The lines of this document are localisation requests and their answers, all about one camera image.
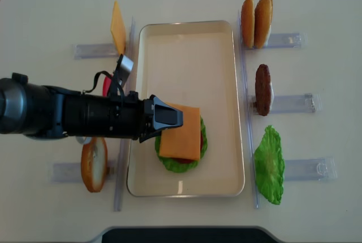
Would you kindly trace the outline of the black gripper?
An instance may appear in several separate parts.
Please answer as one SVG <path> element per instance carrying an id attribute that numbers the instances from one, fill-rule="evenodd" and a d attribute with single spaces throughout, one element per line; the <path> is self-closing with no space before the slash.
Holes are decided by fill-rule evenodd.
<path id="1" fill-rule="evenodd" d="M 139 139 L 144 142 L 160 136 L 154 129 L 183 125 L 183 112 L 157 96 L 139 100 L 131 91 L 125 99 L 82 95 L 67 96 L 63 103 L 63 129 L 69 136 Z"/>

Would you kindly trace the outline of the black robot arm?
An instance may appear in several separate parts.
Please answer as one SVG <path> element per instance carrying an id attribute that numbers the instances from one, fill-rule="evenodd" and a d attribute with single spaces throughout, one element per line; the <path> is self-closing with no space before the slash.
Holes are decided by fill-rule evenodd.
<path id="1" fill-rule="evenodd" d="M 1 133 L 23 134 L 36 140 L 68 136 L 107 137 L 143 142 L 165 129 L 183 125 L 183 113 L 155 95 L 140 100 L 138 93 L 125 94 L 116 76 L 106 97 L 91 91 L 78 92 L 57 86 L 33 85 L 28 77 L 13 73 L 1 79 Z"/>

